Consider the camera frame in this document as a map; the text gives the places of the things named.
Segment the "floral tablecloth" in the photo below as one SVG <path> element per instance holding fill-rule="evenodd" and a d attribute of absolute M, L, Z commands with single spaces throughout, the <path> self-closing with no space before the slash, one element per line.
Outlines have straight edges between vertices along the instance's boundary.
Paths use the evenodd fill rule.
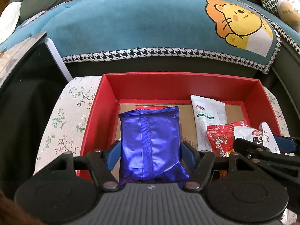
<path fill-rule="evenodd" d="M 97 188 L 81 155 L 102 76 L 77 77 L 63 89 L 38 151 L 36 173 L 17 190 L 16 203 L 46 224 L 280 224 L 287 188 L 237 152 L 216 157 L 203 192 L 177 183 L 119 183 Z"/>

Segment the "white red duck snack packet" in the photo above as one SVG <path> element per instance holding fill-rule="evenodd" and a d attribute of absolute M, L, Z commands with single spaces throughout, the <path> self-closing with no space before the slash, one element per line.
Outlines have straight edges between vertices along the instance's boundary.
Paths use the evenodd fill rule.
<path fill-rule="evenodd" d="M 234 127 L 234 138 L 253 142 L 254 144 L 268 148 L 272 153 L 280 154 L 275 137 L 265 121 L 260 123 L 259 129 L 246 126 Z"/>

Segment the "teal lion sofa cover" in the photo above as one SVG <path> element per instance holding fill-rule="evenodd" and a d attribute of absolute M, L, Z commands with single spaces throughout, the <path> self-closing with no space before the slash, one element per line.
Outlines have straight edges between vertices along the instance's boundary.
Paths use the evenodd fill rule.
<path fill-rule="evenodd" d="M 267 73 L 282 41 L 299 53 L 297 33 L 241 0 L 72 0 L 17 27 L 1 48 L 40 32 L 66 63 L 199 57 Z"/>

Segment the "white green snack packet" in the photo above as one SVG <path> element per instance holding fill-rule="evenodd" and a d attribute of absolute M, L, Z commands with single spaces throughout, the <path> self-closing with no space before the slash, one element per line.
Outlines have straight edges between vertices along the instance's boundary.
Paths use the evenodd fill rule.
<path fill-rule="evenodd" d="M 197 150 L 212 151 L 206 129 L 209 125 L 227 124 L 225 103 L 197 95 L 190 95 L 190 98 L 196 125 Z"/>

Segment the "red printed snack packet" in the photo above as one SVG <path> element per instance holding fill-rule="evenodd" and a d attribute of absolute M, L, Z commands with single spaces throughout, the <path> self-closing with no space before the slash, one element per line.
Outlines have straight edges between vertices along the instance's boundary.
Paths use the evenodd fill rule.
<path fill-rule="evenodd" d="M 216 157 L 229 157 L 234 152 L 234 127 L 248 127 L 246 120 L 228 124 L 209 125 L 206 128 L 206 135 L 210 142 L 212 152 Z"/>

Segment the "red flat snack packet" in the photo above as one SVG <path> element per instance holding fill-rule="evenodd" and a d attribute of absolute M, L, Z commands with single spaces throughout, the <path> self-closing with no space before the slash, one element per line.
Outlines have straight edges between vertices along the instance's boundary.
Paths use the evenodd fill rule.
<path fill-rule="evenodd" d="M 161 110 L 166 108 L 166 106 L 156 106 L 156 105 L 136 105 L 135 110 Z"/>

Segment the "red cardboard box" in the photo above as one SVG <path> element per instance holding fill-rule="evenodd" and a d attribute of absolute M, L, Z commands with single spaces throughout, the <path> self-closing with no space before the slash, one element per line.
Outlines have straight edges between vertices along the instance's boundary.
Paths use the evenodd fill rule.
<path fill-rule="evenodd" d="M 196 146 L 192 95 L 224 103 L 228 123 L 244 120 L 259 128 L 266 122 L 274 134 L 280 134 L 275 112 L 257 79 L 181 72 L 105 74 L 94 96 L 80 154 L 109 149 L 121 137 L 119 115 L 147 107 L 176 111 L 181 140 Z"/>

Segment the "white cloth on sofa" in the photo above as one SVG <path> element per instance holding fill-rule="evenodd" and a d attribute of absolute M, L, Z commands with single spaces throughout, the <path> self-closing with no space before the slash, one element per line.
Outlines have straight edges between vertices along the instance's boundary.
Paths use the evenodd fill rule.
<path fill-rule="evenodd" d="M 0 17 L 0 43 L 3 43 L 14 31 L 20 17 L 22 2 L 14 1 L 7 5 Z"/>

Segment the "blue foil snack packet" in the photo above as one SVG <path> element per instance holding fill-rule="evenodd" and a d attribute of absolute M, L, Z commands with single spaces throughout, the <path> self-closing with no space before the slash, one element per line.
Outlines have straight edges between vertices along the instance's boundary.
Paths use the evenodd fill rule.
<path fill-rule="evenodd" d="M 119 114 L 119 183 L 177 183 L 189 178 L 181 165 L 179 108 L 132 110 Z"/>

